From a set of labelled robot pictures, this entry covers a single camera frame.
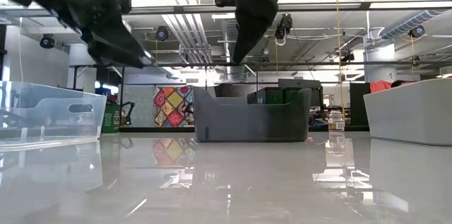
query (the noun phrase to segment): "metal frame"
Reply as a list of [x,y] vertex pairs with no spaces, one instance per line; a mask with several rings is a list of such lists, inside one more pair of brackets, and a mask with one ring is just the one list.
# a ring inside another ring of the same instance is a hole
[[[412,61],[356,61],[342,64],[343,66],[347,65],[412,65]],[[416,64],[429,64],[429,65],[452,65],[452,61],[416,61]],[[231,62],[214,62],[214,63],[199,63],[199,64],[185,64],[185,63],[159,63],[159,64],[146,64],[145,67],[211,67],[211,66],[339,66],[339,62],[322,62],[322,61],[308,61],[308,62],[292,62],[292,61],[279,61],[276,62],[267,62],[267,63],[258,63],[258,62],[245,62],[241,64],[235,64]],[[93,68],[102,68],[106,66],[99,65],[76,65],[70,66],[73,68],[78,68],[81,66],[89,66]]]
[[0,81],[3,78],[3,62],[7,53],[5,50],[6,25],[0,25]]
[[[339,2],[339,11],[412,11],[425,9],[452,9],[450,1],[357,1]],[[336,11],[336,2],[326,3],[293,3],[279,4],[279,12],[306,12],[306,11]],[[19,6],[3,6],[2,11],[12,17],[53,17],[41,8],[23,9]],[[218,8],[215,5],[178,5],[178,6],[148,6],[132,8],[127,16],[145,15],[174,15],[174,14],[200,14],[200,13],[233,13],[235,7]]]

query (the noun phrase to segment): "yellow cable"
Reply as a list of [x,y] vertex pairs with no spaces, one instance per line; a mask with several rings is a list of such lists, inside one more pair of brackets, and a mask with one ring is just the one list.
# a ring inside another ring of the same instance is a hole
[[336,0],[336,20],[338,21],[338,51],[339,51],[339,84],[340,84],[340,104],[342,105],[342,116],[345,122],[345,106],[344,106],[344,95],[343,95],[343,84],[342,84],[342,51],[340,44],[340,15],[339,15],[339,0]]
[[158,62],[158,41],[155,41],[155,62]]
[[275,40],[275,52],[276,52],[276,75],[278,75],[278,44]]
[[412,66],[411,66],[411,72],[412,72],[413,78],[414,78],[414,75],[415,75],[415,65],[416,65],[416,61],[415,61],[415,42],[413,41],[412,36],[410,36],[410,37],[411,37],[411,49],[412,49]]
[[414,40],[412,37],[411,37],[411,40],[407,40],[407,39],[405,39],[404,37],[400,36],[400,38],[401,38],[402,40],[406,41],[406,42],[416,42],[416,41],[421,40],[423,37],[425,37],[425,35],[422,36],[422,37],[420,37],[420,38],[418,38],[418,39],[416,39],[416,40]]

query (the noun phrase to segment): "column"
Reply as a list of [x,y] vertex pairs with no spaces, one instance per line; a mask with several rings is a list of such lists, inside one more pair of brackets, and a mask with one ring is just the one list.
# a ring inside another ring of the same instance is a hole
[[[396,50],[394,44],[374,47],[364,41],[364,61],[395,61]],[[376,81],[396,81],[397,69],[395,65],[364,65],[364,78],[367,83]]]

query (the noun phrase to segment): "white plastic bin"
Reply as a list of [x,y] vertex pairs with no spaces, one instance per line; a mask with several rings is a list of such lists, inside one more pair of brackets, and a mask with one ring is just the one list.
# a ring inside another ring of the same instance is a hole
[[106,101],[75,90],[0,81],[0,141],[98,138]]
[[364,96],[370,134],[413,143],[452,145],[452,79],[432,79]]

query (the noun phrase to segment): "clear plastic bin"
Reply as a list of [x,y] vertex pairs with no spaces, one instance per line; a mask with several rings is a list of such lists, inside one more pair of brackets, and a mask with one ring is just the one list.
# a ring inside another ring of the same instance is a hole
[[0,81],[0,142],[98,138],[106,101],[76,90]]

